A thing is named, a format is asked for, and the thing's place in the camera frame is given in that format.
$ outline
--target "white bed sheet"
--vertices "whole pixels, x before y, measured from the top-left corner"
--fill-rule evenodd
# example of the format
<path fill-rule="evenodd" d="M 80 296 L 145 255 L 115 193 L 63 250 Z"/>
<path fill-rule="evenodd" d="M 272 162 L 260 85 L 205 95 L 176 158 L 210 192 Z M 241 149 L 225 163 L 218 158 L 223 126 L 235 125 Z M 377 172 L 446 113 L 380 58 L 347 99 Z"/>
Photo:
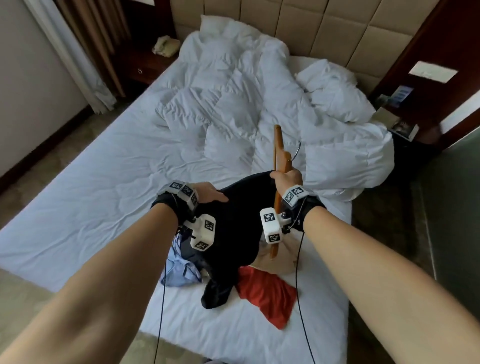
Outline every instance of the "white bed sheet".
<path fill-rule="evenodd" d="M 211 181 L 218 188 L 244 177 L 189 155 L 155 126 L 156 83 L 0 231 L 0 267 L 58 291 L 93 254 L 148 209 L 168 180 Z M 351 222 L 351 203 L 323 200 Z M 283 277 L 294 285 L 294 275 Z M 348 300 L 305 238 L 300 304 L 317 363 L 346 361 Z M 157 286 L 141 330 L 158 334 L 163 286 Z M 310 363 L 298 306 L 284 330 L 232 290 L 228 303 L 205 310 L 204 284 L 167 288 L 161 337 L 227 363 Z"/>

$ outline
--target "hand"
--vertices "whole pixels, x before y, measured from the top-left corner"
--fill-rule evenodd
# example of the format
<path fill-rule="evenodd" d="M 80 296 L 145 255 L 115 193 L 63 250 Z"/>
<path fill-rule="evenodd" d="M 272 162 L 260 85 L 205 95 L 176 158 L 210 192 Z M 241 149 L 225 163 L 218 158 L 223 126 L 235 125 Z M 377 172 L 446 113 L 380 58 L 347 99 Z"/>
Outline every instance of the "hand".
<path fill-rule="evenodd" d="M 303 185 L 301 173 L 295 168 L 287 173 L 282 173 L 275 170 L 270 173 L 270 177 L 275 180 L 275 186 L 280 196 L 283 196 L 285 191 L 291 186 L 295 186 L 296 184 Z"/>
<path fill-rule="evenodd" d="M 192 186 L 198 193 L 198 202 L 200 204 L 212 201 L 228 202 L 228 197 L 217 191 L 210 182 L 192 183 Z"/>

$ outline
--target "beige curtain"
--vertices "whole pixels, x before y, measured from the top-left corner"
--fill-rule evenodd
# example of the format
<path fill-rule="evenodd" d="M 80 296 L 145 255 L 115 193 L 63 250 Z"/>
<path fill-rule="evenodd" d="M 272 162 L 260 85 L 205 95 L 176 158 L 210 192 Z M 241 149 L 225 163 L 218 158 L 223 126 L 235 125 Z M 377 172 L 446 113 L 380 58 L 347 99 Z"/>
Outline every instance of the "beige curtain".
<path fill-rule="evenodd" d="M 111 57 L 131 39 L 120 0 L 55 0 L 90 60 L 105 83 L 125 97 Z"/>

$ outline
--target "forearm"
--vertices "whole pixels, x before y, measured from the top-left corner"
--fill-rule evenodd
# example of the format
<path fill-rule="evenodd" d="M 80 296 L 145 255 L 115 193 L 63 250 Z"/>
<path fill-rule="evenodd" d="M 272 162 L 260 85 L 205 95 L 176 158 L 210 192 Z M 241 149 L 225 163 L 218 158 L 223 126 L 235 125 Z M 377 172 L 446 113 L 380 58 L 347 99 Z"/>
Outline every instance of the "forearm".
<path fill-rule="evenodd" d="M 321 207 L 303 228 L 395 362 L 479 362 L 478 322 L 416 265 Z"/>
<path fill-rule="evenodd" d="M 69 279 L 0 363 L 26 359 L 26 343 L 33 348 L 31 362 L 119 362 L 138 331 L 177 227 L 170 207 L 155 205 Z"/>

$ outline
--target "light switch panel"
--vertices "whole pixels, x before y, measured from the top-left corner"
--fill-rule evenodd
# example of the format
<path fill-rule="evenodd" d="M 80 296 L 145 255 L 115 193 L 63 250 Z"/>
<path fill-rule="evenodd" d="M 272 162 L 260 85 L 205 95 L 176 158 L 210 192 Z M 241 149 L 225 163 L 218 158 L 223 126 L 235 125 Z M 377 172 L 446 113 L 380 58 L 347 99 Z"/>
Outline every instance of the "light switch panel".
<path fill-rule="evenodd" d="M 428 78 L 446 84 L 450 79 L 457 74 L 457 70 L 439 66 L 438 64 L 418 61 L 410 70 L 409 74 Z"/>

